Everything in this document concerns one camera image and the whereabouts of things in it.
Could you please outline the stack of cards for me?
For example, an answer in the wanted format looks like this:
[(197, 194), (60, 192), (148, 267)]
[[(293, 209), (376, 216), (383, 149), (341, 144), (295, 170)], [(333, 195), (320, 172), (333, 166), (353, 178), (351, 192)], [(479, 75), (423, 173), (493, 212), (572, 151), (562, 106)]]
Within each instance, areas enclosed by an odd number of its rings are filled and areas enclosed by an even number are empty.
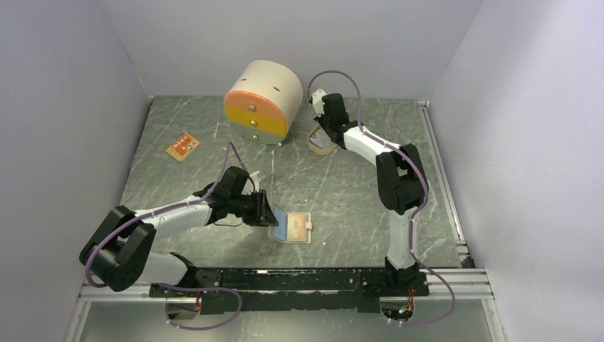
[(319, 128), (314, 133), (311, 133), (309, 141), (319, 150), (328, 150), (333, 144), (327, 133), (322, 128)]

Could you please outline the beige leather card holder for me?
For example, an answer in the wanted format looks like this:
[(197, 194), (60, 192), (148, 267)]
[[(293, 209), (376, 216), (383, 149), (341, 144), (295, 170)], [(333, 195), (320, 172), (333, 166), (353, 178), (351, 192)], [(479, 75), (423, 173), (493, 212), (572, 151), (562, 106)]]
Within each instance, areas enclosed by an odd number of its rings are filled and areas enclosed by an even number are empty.
[(282, 244), (310, 244), (312, 242), (312, 215), (310, 212), (286, 212), (274, 207), (278, 220), (268, 228), (268, 237)]

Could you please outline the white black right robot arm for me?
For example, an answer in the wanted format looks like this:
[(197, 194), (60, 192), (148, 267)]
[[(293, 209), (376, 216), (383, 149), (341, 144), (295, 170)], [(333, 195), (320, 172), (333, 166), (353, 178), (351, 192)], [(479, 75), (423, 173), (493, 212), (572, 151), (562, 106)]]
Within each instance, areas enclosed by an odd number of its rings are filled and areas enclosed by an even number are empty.
[(310, 103), (316, 112), (314, 120), (332, 143), (375, 167), (378, 195), (390, 220), (384, 284), (391, 294), (403, 294), (420, 272), (415, 255), (415, 217), (426, 205), (429, 194), (418, 149), (413, 144), (397, 145), (383, 140), (362, 123), (351, 121), (339, 93), (327, 94), (319, 89), (312, 93)]

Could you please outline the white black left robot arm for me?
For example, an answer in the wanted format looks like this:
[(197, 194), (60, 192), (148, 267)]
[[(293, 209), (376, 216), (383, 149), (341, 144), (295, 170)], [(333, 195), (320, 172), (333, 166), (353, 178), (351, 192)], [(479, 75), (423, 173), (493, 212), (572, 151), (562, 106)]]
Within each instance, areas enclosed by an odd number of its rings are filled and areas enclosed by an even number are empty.
[(168, 284), (179, 296), (204, 285), (199, 269), (182, 255), (151, 251), (155, 242), (195, 227), (219, 226), (233, 215), (250, 227), (280, 223), (260, 187), (266, 173), (228, 167), (221, 178), (186, 199), (154, 209), (113, 208), (79, 255), (95, 287), (124, 291), (137, 281)]

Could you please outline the beige oval card tray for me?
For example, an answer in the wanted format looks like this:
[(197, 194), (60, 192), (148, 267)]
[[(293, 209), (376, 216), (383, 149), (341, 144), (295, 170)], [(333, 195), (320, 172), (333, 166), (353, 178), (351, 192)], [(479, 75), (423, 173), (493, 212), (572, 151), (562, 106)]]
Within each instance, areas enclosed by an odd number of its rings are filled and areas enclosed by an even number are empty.
[(338, 147), (319, 124), (307, 134), (306, 142), (311, 151), (321, 156), (330, 155)]

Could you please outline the orange patterned card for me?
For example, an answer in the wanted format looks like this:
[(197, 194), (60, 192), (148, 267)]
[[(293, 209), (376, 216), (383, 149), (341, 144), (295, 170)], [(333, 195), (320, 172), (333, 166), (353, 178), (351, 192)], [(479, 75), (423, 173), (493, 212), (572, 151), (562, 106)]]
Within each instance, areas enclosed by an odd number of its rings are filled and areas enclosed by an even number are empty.
[(199, 145), (200, 142), (198, 139), (194, 138), (189, 133), (182, 133), (165, 148), (165, 152), (181, 162), (195, 151)]

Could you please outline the round pastel drawer cabinet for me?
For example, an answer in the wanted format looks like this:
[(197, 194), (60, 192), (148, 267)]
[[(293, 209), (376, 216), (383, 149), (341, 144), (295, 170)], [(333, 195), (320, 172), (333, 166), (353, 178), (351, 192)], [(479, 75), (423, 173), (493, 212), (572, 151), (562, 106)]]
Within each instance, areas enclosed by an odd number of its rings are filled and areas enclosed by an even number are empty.
[(292, 70), (256, 60), (224, 96), (224, 112), (240, 136), (278, 145), (286, 139), (302, 100), (302, 85)]

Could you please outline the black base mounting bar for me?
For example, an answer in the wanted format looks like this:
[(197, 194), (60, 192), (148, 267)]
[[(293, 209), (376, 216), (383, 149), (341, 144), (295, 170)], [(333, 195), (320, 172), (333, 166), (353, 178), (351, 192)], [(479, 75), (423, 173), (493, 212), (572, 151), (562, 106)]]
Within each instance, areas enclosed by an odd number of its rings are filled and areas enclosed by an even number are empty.
[(427, 276), (390, 283), (387, 269), (342, 268), (200, 268), (197, 290), (188, 292), (152, 284), (154, 299), (199, 307), (201, 315), (241, 311), (340, 310), (379, 313), (386, 298), (428, 296)]

